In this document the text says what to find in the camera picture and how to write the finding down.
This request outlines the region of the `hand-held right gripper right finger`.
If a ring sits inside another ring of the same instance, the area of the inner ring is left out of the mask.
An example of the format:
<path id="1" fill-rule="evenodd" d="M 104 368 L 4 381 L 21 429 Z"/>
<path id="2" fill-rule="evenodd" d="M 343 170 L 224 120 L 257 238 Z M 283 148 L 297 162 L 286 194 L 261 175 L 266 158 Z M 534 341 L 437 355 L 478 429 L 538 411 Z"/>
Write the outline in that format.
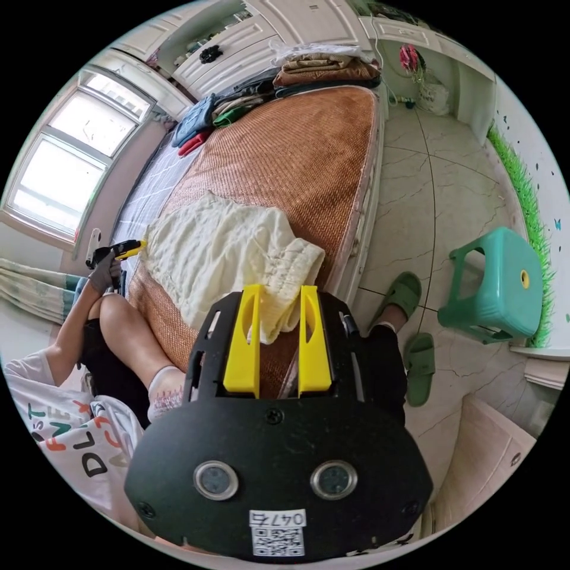
<path id="1" fill-rule="evenodd" d="M 300 290 L 298 396 L 324 393 L 332 386 L 325 325 L 316 286 Z"/>

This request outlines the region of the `person's left hand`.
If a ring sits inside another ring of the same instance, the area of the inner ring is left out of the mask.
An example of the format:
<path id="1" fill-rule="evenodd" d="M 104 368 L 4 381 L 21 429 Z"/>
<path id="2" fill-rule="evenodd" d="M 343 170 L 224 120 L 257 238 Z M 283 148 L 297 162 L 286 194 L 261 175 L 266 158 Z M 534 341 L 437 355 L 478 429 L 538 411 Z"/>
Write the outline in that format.
<path id="1" fill-rule="evenodd" d="M 121 274 L 121 262 L 116 259 L 115 253 L 111 251 L 96 265 L 88 277 L 88 282 L 97 293 L 103 295 L 117 289 L 120 285 Z"/>

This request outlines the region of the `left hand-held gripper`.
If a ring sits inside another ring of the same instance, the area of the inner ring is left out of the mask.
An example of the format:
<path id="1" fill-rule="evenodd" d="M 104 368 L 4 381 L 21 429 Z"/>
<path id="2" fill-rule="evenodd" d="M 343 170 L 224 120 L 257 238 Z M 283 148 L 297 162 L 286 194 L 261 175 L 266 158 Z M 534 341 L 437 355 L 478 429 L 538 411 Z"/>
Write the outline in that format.
<path id="1" fill-rule="evenodd" d="M 89 280 L 97 292 L 122 292 L 124 281 L 121 263 L 147 246 L 144 240 L 125 240 L 110 246 L 94 248 L 90 245 L 85 264 L 91 271 Z"/>

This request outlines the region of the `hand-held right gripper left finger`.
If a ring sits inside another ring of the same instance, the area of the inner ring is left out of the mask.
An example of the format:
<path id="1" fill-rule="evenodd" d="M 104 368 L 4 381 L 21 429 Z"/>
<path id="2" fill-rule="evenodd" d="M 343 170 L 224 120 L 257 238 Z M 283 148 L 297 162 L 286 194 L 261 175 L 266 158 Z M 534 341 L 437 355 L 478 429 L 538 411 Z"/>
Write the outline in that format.
<path id="1" fill-rule="evenodd" d="M 260 394 L 261 292 L 260 284 L 248 285 L 241 292 L 223 379 L 229 394 L 255 399 Z"/>

